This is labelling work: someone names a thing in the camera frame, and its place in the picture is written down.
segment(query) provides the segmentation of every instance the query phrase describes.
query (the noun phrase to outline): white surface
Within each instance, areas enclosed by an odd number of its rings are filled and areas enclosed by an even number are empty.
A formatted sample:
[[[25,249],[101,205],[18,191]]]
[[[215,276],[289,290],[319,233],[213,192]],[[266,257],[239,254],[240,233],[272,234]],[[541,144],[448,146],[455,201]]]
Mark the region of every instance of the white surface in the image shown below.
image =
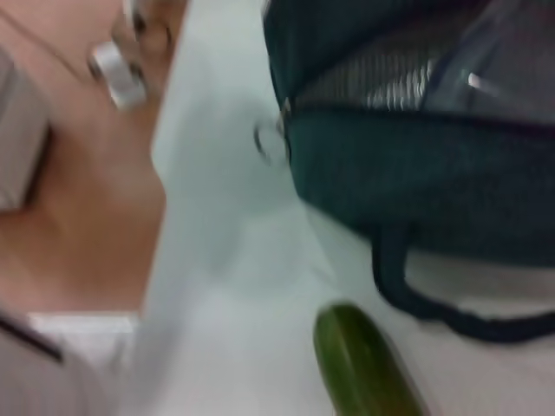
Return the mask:
[[[394,312],[375,291],[368,245],[307,211],[290,174],[259,160],[252,127],[278,113],[262,7],[190,7],[153,150],[167,213],[123,413],[331,415],[311,330],[319,307],[349,298],[395,343],[432,414],[551,415],[553,340],[485,347]],[[555,303],[547,271],[417,257],[409,274],[464,306]]]

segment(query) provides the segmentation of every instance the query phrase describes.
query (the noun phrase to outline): bag handle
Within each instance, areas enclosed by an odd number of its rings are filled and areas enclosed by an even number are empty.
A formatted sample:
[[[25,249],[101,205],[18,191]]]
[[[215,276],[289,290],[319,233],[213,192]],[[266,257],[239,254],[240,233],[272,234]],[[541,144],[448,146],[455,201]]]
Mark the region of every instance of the bag handle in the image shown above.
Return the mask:
[[[423,321],[443,322],[454,332],[480,341],[511,344],[555,334],[555,312],[507,320],[483,319],[414,291],[405,279],[408,234],[408,227],[380,226],[372,237],[375,284],[392,306]]]

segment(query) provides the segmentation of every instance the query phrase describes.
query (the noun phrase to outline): cucumber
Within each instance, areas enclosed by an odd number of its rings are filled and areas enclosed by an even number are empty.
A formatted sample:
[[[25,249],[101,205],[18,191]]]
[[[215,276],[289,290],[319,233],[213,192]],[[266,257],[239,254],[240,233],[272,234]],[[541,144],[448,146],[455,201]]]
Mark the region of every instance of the cucumber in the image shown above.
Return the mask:
[[[314,346],[338,416],[424,414],[382,335],[356,306],[320,312]]]

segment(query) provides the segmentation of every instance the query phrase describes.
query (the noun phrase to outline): dark green bag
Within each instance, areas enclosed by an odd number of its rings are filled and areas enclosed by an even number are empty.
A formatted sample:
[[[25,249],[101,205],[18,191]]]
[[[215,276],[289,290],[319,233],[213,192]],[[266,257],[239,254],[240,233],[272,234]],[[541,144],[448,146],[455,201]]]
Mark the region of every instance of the dark green bag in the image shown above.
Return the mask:
[[[481,319],[404,276],[409,248],[555,265],[554,130],[417,111],[482,4],[273,0],[264,31],[297,192],[371,240],[384,298],[483,341],[529,341],[555,314]]]

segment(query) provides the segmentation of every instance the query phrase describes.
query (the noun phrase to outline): bag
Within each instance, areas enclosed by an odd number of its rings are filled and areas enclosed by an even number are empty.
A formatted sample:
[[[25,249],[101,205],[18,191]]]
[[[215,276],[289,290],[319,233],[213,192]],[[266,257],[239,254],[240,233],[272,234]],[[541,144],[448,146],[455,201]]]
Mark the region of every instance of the bag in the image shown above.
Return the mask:
[[[369,238],[394,307],[482,341],[555,332],[555,313],[482,319],[411,289],[409,248],[555,265],[555,130],[421,111],[480,0],[273,0],[270,70],[298,195]]]
[[[492,0],[441,59],[421,109],[555,123],[555,7],[551,0]]]

